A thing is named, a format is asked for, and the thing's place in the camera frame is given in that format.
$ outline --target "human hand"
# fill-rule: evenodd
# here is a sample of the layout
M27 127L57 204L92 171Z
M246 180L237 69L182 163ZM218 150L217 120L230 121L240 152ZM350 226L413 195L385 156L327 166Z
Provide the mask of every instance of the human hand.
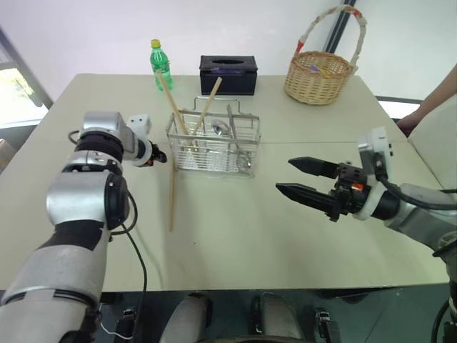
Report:
M405 136L408 137L422 118L422 115L420 115L417 111L414 111L408 116L405 116L402 120L399 120L397 122L397 126L405 134Z

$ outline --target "metal utensil holder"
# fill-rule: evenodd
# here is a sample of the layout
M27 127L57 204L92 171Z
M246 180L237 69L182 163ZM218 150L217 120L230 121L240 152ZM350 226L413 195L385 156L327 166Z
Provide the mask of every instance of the metal utensil holder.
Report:
M193 135L201 112L197 111L199 100L207 99L206 96L197 96L194 99L192 110L181 110L184 125L188 135L181 132L181 128L172 114L166 127L166 135L174 156L174 163L178 169L199 170L205 172L221 172L229 174L244 174L253 176L253 170L257 160L257 147L260 142L260 120L252 114L240 112L238 99L214 98L214 101L236 102L233 122L236 129L237 139L233 138L233 132L219 136L212 122L223 121L230 127L227 113L208 112L196 135ZM239 156L247 156L250 161L249 168L240 167Z

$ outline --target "plastic bottle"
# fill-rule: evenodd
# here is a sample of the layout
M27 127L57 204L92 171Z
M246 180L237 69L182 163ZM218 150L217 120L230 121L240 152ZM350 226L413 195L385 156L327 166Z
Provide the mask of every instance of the plastic bottle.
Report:
M169 58L165 55L164 51L161 49L160 41L158 39L153 39L151 41L151 66L152 71L154 72L154 78L156 79L157 87L163 91L164 88L162 87L159 78L157 77L157 72L160 71L164 80L169 87L169 89L173 88L173 79L170 75L170 62Z

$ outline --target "woven basket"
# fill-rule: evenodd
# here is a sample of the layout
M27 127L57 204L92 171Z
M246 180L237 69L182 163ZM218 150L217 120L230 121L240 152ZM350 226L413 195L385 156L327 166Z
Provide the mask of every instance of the woven basket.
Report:
M308 51L301 53L300 50L315 25L323 17L340 11L352 13L360 26L360 35L351 63L328 52ZM335 101L349 77L357 70L356 62L362 49L365 31L365 18L352 6L337 6L320 14L311 23L308 31L298 40L284 86L286 93L305 104L327 105Z

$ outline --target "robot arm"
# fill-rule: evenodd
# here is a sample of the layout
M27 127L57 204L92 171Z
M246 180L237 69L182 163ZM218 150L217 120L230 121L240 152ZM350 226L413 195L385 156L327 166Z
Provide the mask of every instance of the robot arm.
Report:
M289 163L303 172L336 179L328 194L301 184L276 184L286 197L325 212L336 222L341 214L365 220L374 217L388 228L432 248L446 263L450 278L449 307L457 332L457 203L452 194L411 184L397 187L391 177L391 145L384 128L373 129L358 140L362 168L334 164L313 157Z
M135 134L117 112L86 114L74 153L48 190L54 234L25 261L1 299L2 341L91 342L110 231L129 215L121 163L166 161L147 140L148 130L138 125Z

